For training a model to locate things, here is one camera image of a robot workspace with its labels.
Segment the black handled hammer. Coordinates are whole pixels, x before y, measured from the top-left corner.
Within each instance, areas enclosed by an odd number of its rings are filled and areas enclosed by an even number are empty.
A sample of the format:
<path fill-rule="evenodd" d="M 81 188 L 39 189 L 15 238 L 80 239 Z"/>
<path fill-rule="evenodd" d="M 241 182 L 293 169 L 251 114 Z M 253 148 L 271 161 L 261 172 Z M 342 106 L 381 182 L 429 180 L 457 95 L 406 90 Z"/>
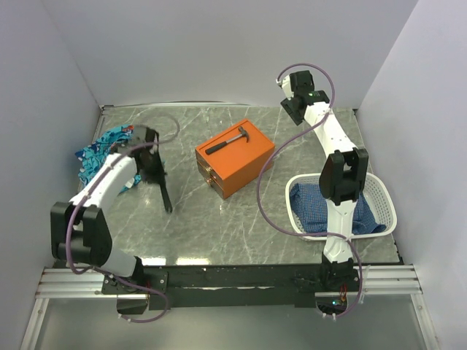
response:
<path fill-rule="evenodd" d="M 205 153 L 206 153 L 207 155 L 211 155 L 212 153 L 215 153 L 216 151 L 218 151 L 218 150 L 222 149 L 223 147 L 227 146 L 228 144 L 230 144 L 230 143 L 232 143 L 232 142 L 234 142 L 234 141 L 236 141 L 236 140 L 238 140 L 238 139 L 241 139 L 241 138 L 245 138 L 246 141 L 249 141 L 249 140 L 250 140 L 250 135 L 249 135 L 249 133 L 248 133 L 242 126 L 239 126 L 239 127 L 238 127 L 238 132 L 239 132 L 238 135 L 236 135 L 236 136 L 234 136 L 234 137 L 232 137 L 232 138 L 230 138 L 230 139 L 228 139 L 228 140 L 226 140 L 226 141 L 222 141 L 222 142 L 220 142 L 219 144 L 216 144 L 216 145 L 210 147 L 209 149 L 207 149 L 207 150 L 205 151 Z"/>

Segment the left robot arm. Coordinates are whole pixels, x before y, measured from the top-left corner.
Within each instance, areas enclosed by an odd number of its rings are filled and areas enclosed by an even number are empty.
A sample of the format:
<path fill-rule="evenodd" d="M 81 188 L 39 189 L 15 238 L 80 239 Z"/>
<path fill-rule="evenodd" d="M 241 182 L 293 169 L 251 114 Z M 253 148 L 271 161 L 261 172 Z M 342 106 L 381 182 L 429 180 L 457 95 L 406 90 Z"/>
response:
<path fill-rule="evenodd" d="M 166 171 L 159 153 L 159 133 L 144 125 L 124 125 L 77 153 L 83 188 L 50 211 L 51 251 L 71 269 L 99 270 L 119 278 L 127 292 L 149 287 L 141 258 L 114 247 L 105 218 L 119 194 L 140 182 L 160 187 L 163 207 L 172 211 Z"/>

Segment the orange drawer cabinet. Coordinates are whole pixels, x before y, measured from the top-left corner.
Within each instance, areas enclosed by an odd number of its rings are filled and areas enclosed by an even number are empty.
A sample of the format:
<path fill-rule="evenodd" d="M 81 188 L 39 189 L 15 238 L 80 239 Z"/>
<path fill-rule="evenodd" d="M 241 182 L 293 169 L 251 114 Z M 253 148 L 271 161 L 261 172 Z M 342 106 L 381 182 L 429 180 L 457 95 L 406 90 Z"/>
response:
<path fill-rule="evenodd" d="M 239 126 L 249 133 L 249 141 L 241 138 L 211 155 L 205 153 L 210 147 L 238 135 Z M 195 148 L 195 155 L 200 174 L 225 200 L 258 177 L 274 150 L 273 141 L 250 120 L 243 119 L 198 145 Z"/>

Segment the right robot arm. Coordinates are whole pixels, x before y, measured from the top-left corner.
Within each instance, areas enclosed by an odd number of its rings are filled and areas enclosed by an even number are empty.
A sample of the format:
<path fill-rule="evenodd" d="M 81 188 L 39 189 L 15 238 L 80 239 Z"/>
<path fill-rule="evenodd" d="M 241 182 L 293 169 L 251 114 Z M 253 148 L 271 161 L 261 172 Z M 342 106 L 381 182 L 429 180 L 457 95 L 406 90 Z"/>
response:
<path fill-rule="evenodd" d="M 285 99 L 281 102 L 296 125 L 303 121 L 314 132 L 326 156 L 319 187 L 326 201 L 328 218 L 320 266 L 320 284 L 330 291 L 358 280 L 353 270 L 352 218 L 363 192 L 368 168 L 368 153 L 350 141 L 336 119 L 330 99 L 314 88 L 309 71 L 297 71 L 277 80 Z"/>

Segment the black adjustable wrench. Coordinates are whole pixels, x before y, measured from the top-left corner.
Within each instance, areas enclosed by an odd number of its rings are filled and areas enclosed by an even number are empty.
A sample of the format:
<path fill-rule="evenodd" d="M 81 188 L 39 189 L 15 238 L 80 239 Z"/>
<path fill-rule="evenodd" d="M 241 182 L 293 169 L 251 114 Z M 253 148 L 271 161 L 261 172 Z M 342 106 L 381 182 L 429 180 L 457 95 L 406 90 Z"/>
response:
<path fill-rule="evenodd" d="M 160 187 L 160 191 L 161 191 L 161 197 L 162 197 L 162 200 L 163 200 L 163 206 L 164 206 L 165 212 L 170 214 L 173 211 L 173 207 L 172 207 L 171 200 L 170 200 L 170 197 L 169 197 L 169 193 L 168 193 L 168 190 L 167 190 L 167 187 L 166 187 L 166 183 L 165 182 L 160 182 L 159 187 Z"/>

